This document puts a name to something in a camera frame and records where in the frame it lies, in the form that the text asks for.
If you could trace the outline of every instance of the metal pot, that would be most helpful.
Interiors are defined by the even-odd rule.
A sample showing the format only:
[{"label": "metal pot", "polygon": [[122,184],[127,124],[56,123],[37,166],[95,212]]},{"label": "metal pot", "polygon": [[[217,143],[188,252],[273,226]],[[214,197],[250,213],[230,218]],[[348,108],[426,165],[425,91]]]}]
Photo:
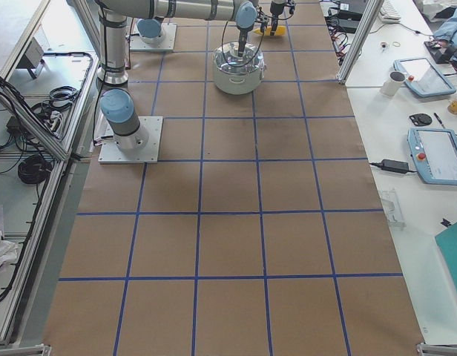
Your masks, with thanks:
[{"label": "metal pot", "polygon": [[228,94],[247,94],[261,83],[266,66],[254,45],[247,43],[242,57],[237,51],[238,42],[225,43],[214,51],[214,83]]}]

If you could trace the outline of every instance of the black marker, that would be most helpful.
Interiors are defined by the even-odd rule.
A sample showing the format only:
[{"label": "black marker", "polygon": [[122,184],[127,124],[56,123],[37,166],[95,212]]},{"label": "black marker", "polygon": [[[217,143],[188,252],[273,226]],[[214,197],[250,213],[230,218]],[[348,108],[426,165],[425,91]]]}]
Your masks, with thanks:
[{"label": "black marker", "polygon": [[437,113],[433,113],[433,115],[435,115],[435,118],[438,120],[439,124],[441,125],[442,128],[445,128],[444,125],[443,125],[443,122],[441,121],[441,119],[439,118],[438,114]]}]

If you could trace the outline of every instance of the metal base plate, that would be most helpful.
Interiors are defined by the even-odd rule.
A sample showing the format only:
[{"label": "metal base plate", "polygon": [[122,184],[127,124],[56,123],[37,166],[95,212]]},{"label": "metal base plate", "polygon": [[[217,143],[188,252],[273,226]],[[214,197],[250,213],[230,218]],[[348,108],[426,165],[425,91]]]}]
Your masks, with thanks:
[{"label": "metal base plate", "polygon": [[[149,133],[145,147],[137,150],[122,151],[114,141],[103,142],[100,151],[100,163],[156,163],[160,152],[162,116],[140,116],[139,120]],[[106,136],[112,136],[113,130],[108,126]]]},{"label": "metal base plate", "polygon": [[139,36],[132,36],[130,42],[130,50],[134,52],[166,52],[174,50],[177,25],[162,24],[162,28],[166,32],[166,37],[160,43],[149,44],[144,42]]}]

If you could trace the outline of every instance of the white keyboard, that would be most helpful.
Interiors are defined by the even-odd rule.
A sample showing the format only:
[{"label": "white keyboard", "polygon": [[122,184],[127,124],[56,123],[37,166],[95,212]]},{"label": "white keyboard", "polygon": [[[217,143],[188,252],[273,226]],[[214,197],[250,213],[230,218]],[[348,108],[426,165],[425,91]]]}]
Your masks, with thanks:
[{"label": "white keyboard", "polygon": [[384,4],[378,12],[378,18],[387,24],[394,24],[400,22],[401,16],[390,3],[390,0],[384,0]]}]

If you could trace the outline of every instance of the blue joint cap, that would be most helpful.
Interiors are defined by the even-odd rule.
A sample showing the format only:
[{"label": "blue joint cap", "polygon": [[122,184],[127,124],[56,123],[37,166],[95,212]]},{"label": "blue joint cap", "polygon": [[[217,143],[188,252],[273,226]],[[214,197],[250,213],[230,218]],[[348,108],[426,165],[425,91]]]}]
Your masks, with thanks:
[{"label": "blue joint cap", "polygon": [[257,19],[257,9],[250,1],[244,2],[240,5],[235,15],[235,22],[240,28],[250,28]]},{"label": "blue joint cap", "polygon": [[154,39],[161,34],[161,22],[156,19],[139,19],[137,22],[139,34]]},{"label": "blue joint cap", "polygon": [[105,118],[116,124],[127,122],[134,112],[133,100],[122,89],[111,89],[103,94],[100,108]]}]

